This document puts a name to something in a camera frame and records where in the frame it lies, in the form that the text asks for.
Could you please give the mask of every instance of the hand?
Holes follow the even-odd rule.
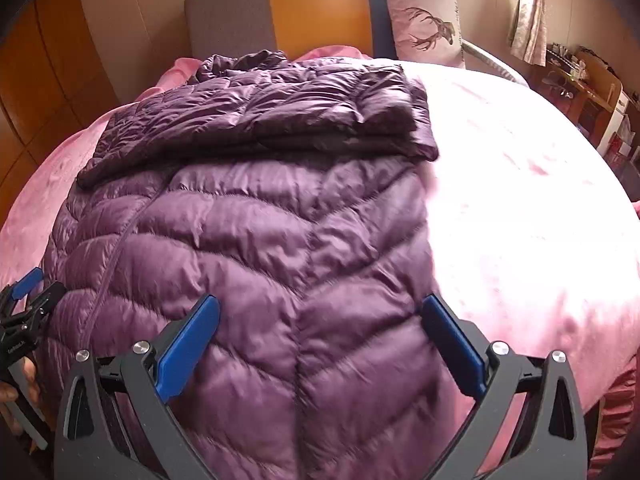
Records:
[[[36,367],[30,359],[22,360],[22,371],[29,383],[29,399],[36,406],[40,403],[40,387],[36,382]],[[0,383],[0,414],[6,421],[14,435],[21,435],[24,431],[14,416],[9,412],[5,405],[6,402],[12,402],[18,398],[18,392],[6,383]]]

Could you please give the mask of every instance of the headboard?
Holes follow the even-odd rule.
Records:
[[[397,59],[386,0],[185,0],[193,56],[261,49],[289,59],[330,44]]]

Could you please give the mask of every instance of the deer print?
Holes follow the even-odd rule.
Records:
[[[453,23],[445,22],[440,18],[436,18],[433,14],[431,14],[428,10],[421,9],[420,7],[409,7],[405,9],[411,13],[409,17],[410,20],[414,20],[415,18],[422,18],[421,22],[426,22],[429,20],[433,23],[438,30],[436,33],[431,34],[428,38],[416,38],[413,34],[409,34],[413,38],[412,45],[418,50],[429,50],[431,47],[436,45],[436,42],[440,38],[444,38],[449,41],[450,45],[453,45],[453,37],[456,35],[456,29],[453,27]]]

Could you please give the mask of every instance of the pink blanket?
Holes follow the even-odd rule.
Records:
[[[177,60],[140,98],[182,84],[198,64]],[[567,352],[582,405],[592,406],[640,345],[640,222],[622,187],[534,92],[484,73],[402,65],[427,89],[441,153],[422,172],[443,297],[489,340],[534,356]],[[39,263],[60,204],[112,113],[61,144],[21,192],[0,232],[0,283]],[[469,407],[461,396],[452,423]],[[505,443],[503,435],[492,463]]]

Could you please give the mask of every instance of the jacket zipper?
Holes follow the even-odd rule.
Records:
[[[131,222],[129,222],[129,225],[123,232],[122,236],[120,236],[120,240],[118,240],[118,243],[109,259],[109,263],[107,264],[107,268],[104,271],[102,283],[100,284],[100,288],[98,289],[98,294],[95,297],[94,309],[91,311],[91,313],[89,314],[89,318],[86,320],[84,324],[84,330],[82,332],[82,337],[80,338],[80,348],[88,349],[89,340],[91,339],[91,334],[94,331],[95,319],[98,317],[98,314],[100,313],[100,308],[102,307],[102,300],[104,299],[104,295],[107,291],[107,287],[109,286],[111,275],[115,270],[116,262],[118,261],[120,252],[122,252],[122,245],[124,243],[124,240],[126,240],[126,238],[129,237],[129,234],[131,233],[131,231],[133,231],[133,228],[138,223],[138,218],[140,218],[140,215],[142,215],[142,213],[144,213],[149,208],[149,206],[151,206],[152,203],[156,201],[156,199],[160,196],[160,194],[169,186],[169,183],[173,179],[175,173],[177,173],[177,170],[172,171],[171,175],[167,178],[167,180],[162,184],[162,186],[158,189],[158,191],[156,191],[156,193],[151,197],[151,200],[149,200],[149,202],[146,205],[140,208],[140,211],[138,211],[136,215],[131,219]]]

